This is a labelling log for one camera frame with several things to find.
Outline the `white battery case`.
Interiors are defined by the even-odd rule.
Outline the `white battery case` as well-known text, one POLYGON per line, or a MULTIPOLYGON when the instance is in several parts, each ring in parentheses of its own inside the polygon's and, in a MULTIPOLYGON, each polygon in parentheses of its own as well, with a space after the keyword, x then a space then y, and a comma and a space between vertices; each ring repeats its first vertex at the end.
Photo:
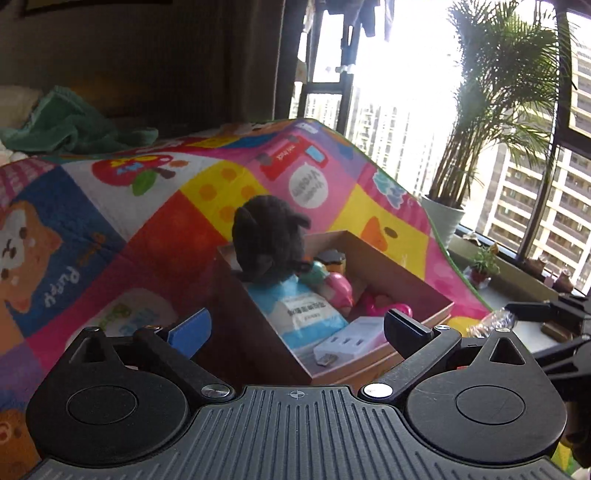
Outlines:
POLYGON ((384 319, 362 316, 329 336, 312 351, 318 366, 332 367, 361 358, 386 343, 384 319))

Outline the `white card box red text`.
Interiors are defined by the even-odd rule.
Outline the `white card box red text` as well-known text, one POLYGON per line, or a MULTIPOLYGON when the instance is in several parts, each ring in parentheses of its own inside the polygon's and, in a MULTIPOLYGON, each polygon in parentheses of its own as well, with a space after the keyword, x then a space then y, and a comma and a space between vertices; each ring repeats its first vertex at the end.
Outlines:
POLYGON ((349 280, 338 272, 329 272, 318 286, 318 292, 329 301, 335 309, 353 307, 353 287, 349 280))

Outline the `yellow pudding toy brown lid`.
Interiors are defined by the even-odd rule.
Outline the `yellow pudding toy brown lid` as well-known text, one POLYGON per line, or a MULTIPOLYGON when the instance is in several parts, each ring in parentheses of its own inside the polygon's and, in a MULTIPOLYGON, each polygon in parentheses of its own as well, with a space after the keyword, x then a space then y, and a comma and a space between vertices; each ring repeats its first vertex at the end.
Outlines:
POLYGON ((346 254, 337 249, 328 249, 315 255, 315 261, 322 263, 328 272, 344 275, 346 272, 346 254))

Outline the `blue white wipes pack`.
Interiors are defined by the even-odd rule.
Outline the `blue white wipes pack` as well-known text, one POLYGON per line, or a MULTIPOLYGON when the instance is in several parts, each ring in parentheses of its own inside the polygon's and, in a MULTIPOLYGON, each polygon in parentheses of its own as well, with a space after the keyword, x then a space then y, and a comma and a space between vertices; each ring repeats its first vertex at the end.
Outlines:
POLYGON ((296 275, 272 286, 249 283, 246 290, 290 350, 324 341, 348 325, 327 299, 296 275))

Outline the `black plush toy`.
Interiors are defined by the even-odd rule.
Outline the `black plush toy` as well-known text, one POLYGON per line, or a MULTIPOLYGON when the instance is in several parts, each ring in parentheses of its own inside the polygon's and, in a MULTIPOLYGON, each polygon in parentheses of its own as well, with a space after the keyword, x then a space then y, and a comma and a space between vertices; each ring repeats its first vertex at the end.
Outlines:
POLYGON ((257 195, 235 210, 231 239, 243 282, 264 286, 311 271, 304 231, 311 219, 273 195, 257 195))

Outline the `green pink figurine toy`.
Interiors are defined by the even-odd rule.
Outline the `green pink figurine toy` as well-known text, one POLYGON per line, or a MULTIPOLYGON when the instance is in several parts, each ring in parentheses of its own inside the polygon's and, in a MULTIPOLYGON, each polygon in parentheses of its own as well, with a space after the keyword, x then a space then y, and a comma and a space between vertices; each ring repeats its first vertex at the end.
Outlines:
POLYGON ((308 288, 314 289, 325 282, 325 278, 329 276, 329 270, 322 262, 318 260, 311 261, 308 269, 298 274, 298 281, 307 285, 308 288))

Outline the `small potted plant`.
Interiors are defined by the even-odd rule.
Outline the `small potted plant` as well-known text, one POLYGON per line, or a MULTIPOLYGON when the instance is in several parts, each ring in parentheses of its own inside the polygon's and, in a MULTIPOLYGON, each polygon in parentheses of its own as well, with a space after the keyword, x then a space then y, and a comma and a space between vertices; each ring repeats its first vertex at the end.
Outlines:
POLYGON ((480 247, 471 260, 469 280, 472 285, 480 289, 499 274, 499 248, 496 243, 489 247, 480 247))

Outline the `pink cardboard box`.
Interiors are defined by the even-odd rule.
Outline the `pink cardboard box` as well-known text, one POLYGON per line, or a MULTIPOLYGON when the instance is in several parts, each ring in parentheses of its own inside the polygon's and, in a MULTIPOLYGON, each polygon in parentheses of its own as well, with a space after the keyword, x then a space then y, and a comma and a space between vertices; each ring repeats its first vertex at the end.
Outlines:
POLYGON ((311 234, 305 255, 331 250, 345 273, 312 288, 297 277, 272 287, 243 283, 235 249, 218 247, 212 266, 212 334, 197 361, 235 387, 246 384, 359 387, 401 362, 384 338, 392 307, 436 326, 453 301, 348 231, 311 234))

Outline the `colourful cartoon play mat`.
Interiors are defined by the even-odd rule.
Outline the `colourful cartoon play mat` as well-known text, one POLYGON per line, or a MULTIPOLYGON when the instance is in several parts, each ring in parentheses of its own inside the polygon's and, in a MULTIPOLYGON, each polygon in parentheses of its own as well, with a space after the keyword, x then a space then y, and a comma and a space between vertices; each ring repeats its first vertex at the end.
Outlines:
POLYGON ((129 334, 197 311, 235 210, 270 194, 346 230, 475 320, 488 308, 418 200, 322 123, 271 122, 103 155, 32 156, 1 169, 1 475, 38 463, 34 390, 72 338, 129 334))

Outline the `white plant pot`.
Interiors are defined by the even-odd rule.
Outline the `white plant pot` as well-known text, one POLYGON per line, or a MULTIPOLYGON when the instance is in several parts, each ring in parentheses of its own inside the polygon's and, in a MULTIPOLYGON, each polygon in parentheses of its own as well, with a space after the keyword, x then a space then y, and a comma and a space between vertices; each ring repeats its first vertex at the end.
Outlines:
POLYGON ((452 208, 423 195, 421 205, 427 215, 445 249, 448 249, 457 227, 465 215, 465 210, 452 208))

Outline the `potted palm plant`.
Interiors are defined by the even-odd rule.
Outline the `potted palm plant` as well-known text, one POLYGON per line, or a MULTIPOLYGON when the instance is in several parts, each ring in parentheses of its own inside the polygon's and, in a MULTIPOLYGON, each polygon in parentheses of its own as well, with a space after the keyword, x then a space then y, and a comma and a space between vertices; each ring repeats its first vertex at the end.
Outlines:
POLYGON ((457 1, 450 21, 459 44, 456 119, 428 198, 459 209, 477 179, 481 152, 503 145, 517 163, 549 161, 567 41, 556 10, 544 1, 457 1))

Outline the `green towel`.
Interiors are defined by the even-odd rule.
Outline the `green towel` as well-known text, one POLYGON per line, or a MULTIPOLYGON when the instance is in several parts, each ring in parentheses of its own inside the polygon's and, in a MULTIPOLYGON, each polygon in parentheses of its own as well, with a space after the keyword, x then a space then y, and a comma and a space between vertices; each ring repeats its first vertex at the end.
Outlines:
POLYGON ((148 147, 154 128, 119 129, 73 91, 54 87, 43 96, 20 128, 1 130, 2 144, 30 154, 106 154, 148 147))

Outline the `beige pillow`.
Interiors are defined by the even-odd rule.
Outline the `beige pillow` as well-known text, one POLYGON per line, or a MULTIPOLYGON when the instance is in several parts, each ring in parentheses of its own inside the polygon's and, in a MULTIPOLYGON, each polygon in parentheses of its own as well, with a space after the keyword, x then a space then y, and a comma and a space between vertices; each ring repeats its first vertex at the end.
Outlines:
POLYGON ((0 127, 20 129, 42 98, 41 90, 16 86, 0 86, 0 127))

